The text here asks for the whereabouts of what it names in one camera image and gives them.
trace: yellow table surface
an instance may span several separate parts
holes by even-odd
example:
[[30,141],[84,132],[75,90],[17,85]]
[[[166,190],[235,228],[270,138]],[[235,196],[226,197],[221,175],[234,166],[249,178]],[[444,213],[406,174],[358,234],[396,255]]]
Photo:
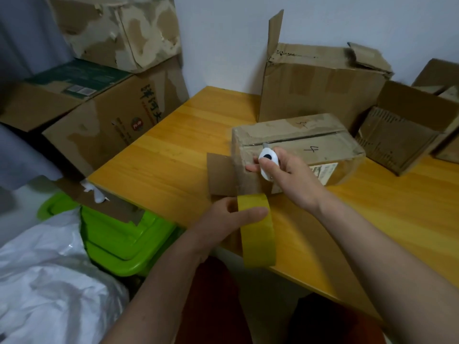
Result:
[[[187,226],[209,208],[206,153],[229,155],[231,127],[255,122],[259,96],[206,87],[89,180]],[[328,187],[370,222],[459,286],[459,165],[424,158],[403,177],[366,159]],[[379,317],[340,249],[310,214],[269,198],[276,235],[273,272]],[[306,236],[297,227],[303,226]],[[225,247],[241,253],[237,237]]]

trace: green plastic container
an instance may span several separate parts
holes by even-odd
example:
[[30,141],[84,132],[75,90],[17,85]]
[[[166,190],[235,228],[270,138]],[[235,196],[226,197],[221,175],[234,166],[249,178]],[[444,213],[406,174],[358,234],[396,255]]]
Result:
[[[43,203],[37,217],[47,220],[78,206],[77,202],[60,192]],[[81,237],[90,259],[120,277],[146,276],[182,232],[175,224],[149,211],[136,226],[82,206],[81,220]]]

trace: masking tape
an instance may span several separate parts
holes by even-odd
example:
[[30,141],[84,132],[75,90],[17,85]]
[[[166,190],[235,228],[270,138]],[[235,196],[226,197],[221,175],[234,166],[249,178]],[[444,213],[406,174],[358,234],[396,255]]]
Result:
[[276,244],[271,210],[266,195],[262,193],[239,195],[237,205],[239,211],[256,206],[264,206],[269,210],[268,215],[260,222],[240,228],[244,266],[247,268],[274,266],[276,264]]

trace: dark red pants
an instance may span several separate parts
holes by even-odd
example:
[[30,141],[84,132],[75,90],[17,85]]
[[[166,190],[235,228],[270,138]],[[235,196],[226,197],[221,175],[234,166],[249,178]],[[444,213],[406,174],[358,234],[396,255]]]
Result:
[[[316,294],[298,301],[287,342],[385,343],[375,321]],[[209,257],[196,271],[175,343],[252,343],[238,286],[215,257]]]

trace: plastic bag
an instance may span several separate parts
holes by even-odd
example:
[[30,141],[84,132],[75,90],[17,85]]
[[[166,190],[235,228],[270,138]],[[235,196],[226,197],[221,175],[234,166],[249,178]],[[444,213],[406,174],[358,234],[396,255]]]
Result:
[[93,266],[79,208],[25,231],[0,249],[0,339],[10,343],[99,343],[129,301]]

